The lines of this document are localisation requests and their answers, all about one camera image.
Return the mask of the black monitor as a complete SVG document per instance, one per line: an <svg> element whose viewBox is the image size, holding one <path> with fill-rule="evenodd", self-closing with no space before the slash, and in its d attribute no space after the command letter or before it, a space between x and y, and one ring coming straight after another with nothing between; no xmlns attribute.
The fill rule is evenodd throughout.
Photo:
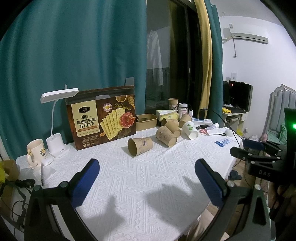
<svg viewBox="0 0 296 241"><path fill-rule="evenodd" d="M247 113L250 111L253 86L244 82L223 82L223 106L232 113Z"/></svg>

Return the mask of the white tablecloth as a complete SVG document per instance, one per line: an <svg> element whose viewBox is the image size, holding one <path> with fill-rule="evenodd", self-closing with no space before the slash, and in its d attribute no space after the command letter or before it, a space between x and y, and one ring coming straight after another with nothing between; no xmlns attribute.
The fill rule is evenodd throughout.
<svg viewBox="0 0 296 241"><path fill-rule="evenodd" d="M69 181L87 162L99 161L100 172L78 213L98 240L176 240L198 219L209 198L195 173L195 162L202 158L223 178L235 159L232 147L242 146L239 137L199 135L195 140L182 134L167 147L151 128L137 132L149 137L153 148L137 157L130 155L128 138L84 150L71 148L43 169L30 170L25 156L16 164L20 178L43 180L45 187ZM229 138L219 147L215 141Z"/></svg>

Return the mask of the upright paper cup rear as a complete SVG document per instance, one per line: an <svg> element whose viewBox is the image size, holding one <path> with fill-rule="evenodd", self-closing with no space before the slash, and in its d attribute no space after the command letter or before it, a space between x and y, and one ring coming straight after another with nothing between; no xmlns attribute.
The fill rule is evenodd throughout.
<svg viewBox="0 0 296 241"><path fill-rule="evenodd" d="M179 100L177 98L169 98L168 101L169 101L169 109L170 110L177 108L178 102L179 102Z"/></svg>

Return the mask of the kraft rectangular food container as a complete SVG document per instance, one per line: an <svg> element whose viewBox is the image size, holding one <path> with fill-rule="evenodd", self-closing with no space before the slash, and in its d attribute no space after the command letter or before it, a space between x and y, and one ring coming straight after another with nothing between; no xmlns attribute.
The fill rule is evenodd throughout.
<svg viewBox="0 0 296 241"><path fill-rule="evenodd" d="M157 125L157 116L151 113L139 114L136 121L136 131L154 128Z"/></svg>

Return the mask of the white tube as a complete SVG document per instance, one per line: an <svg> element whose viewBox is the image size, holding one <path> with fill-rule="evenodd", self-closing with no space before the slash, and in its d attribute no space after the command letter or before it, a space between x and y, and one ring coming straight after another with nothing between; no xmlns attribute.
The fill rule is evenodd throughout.
<svg viewBox="0 0 296 241"><path fill-rule="evenodd" d="M213 124L209 125L208 127L206 127L207 130L214 130L216 128L219 128L218 123L213 123Z"/></svg>

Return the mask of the brown paper cup pair front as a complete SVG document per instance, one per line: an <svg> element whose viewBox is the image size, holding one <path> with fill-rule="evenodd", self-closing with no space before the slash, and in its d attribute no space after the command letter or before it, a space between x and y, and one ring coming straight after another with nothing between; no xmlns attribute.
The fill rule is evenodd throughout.
<svg viewBox="0 0 296 241"><path fill-rule="evenodd" d="M179 137L182 133L181 129L179 128L179 126L173 122L173 121L168 121L166 122L165 126L172 132L172 134L175 137Z"/></svg>

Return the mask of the teal curtain right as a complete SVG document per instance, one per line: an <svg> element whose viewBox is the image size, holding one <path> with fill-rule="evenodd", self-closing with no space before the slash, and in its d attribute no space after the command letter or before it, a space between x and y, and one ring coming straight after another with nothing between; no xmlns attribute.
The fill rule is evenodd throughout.
<svg viewBox="0 0 296 241"><path fill-rule="evenodd" d="M222 74L222 35L217 7L210 1L205 1L209 17L212 40L212 79L208 115L213 123L221 124L223 104L223 74Z"/></svg>

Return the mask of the yellow curtain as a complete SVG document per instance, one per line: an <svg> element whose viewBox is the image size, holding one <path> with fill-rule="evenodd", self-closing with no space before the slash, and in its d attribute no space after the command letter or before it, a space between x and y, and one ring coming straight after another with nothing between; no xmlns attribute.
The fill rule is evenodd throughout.
<svg viewBox="0 0 296 241"><path fill-rule="evenodd" d="M202 94L200 101L200 109L208 108L210 99L210 88L212 80L212 36L209 16L204 0L194 1L197 9L198 20L200 24L201 33L201 47L202 47Z"/></svg>

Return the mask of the teal curtain left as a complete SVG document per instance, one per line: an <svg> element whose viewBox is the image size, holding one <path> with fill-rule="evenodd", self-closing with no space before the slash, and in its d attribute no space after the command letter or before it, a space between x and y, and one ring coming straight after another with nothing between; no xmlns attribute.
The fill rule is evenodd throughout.
<svg viewBox="0 0 296 241"><path fill-rule="evenodd" d="M44 92L123 86L144 112L145 1L1 1L1 140L11 159L50 132ZM65 142L72 142L67 112Z"/></svg>

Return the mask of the teal curtain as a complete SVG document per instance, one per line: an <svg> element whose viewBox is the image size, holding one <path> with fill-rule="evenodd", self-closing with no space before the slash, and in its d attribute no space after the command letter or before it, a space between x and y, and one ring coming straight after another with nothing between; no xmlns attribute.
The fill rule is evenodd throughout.
<svg viewBox="0 0 296 241"><path fill-rule="evenodd" d="M223 104L223 74L222 74L222 35L217 7L210 1L205 1L209 17L212 40L212 79L208 115L213 123L221 124Z"/></svg>
<svg viewBox="0 0 296 241"><path fill-rule="evenodd" d="M11 159L50 132L44 92L123 86L144 112L145 1L1 1L1 140ZM67 112L65 142L72 142Z"/></svg>

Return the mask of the small white charger base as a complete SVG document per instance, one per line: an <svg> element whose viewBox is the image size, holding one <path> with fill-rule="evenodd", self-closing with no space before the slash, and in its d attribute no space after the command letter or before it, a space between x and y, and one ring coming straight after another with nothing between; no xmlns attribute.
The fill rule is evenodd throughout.
<svg viewBox="0 0 296 241"><path fill-rule="evenodd" d="M43 166L49 166L53 161L54 161L53 157L50 155L47 155L43 157L43 159L41 160L41 163Z"/></svg>

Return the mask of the brown paper cup floral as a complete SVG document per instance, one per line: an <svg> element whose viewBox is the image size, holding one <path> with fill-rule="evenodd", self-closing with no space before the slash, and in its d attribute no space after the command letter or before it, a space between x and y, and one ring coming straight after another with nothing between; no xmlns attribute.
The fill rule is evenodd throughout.
<svg viewBox="0 0 296 241"><path fill-rule="evenodd" d="M166 126L158 128L156 138L168 147L174 146L177 142L177 137Z"/></svg>

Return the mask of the brown paper cup rear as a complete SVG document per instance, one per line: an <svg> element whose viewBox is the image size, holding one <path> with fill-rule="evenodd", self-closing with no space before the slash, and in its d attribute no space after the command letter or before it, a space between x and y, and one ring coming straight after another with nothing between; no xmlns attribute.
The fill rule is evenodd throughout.
<svg viewBox="0 0 296 241"><path fill-rule="evenodd" d="M179 128L182 128L186 122L191 120L192 120L192 117L189 114L183 114L181 119L179 120Z"/></svg>

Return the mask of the white air conditioner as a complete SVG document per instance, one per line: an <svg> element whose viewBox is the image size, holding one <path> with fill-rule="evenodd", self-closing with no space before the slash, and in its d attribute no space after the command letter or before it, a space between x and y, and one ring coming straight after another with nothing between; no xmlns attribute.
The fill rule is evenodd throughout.
<svg viewBox="0 0 296 241"><path fill-rule="evenodd" d="M246 40L262 44L268 44L267 30L258 26L254 28L223 28L224 36L237 40Z"/></svg>

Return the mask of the grey headboard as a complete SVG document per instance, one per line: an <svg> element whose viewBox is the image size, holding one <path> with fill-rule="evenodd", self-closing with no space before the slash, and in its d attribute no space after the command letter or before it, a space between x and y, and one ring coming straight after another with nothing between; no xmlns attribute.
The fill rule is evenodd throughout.
<svg viewBox="0 0 296 241"><path fill-rule="evenodd" d="M269 98L268 112L266 116L263 134L267 134L267 140L280 144L280 132L285 122L285 108L295 108L295 90L281 84Z"/></svg>

